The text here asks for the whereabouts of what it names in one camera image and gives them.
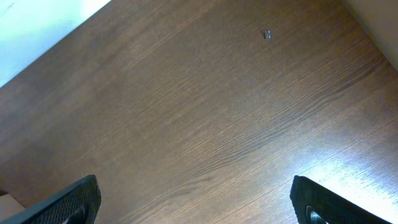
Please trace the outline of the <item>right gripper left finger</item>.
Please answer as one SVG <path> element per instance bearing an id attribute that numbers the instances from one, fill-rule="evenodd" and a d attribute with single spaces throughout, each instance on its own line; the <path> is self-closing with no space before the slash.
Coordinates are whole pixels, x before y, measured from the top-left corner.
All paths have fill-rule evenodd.
<path id="1" fill-rule="evenodd" d="M 87 175 L 1 224 L 94 224 L 100 205 L 97 178 Z"/>

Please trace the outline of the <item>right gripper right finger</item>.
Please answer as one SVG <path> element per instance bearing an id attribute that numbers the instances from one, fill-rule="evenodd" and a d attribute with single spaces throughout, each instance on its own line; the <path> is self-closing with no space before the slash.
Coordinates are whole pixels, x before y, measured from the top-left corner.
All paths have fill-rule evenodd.
<path id="1" fill-rule="evenodd" d="M 386 220 L 304 176 L 294 177 L 290 199 L 299 224 L 387 223 Z"/>

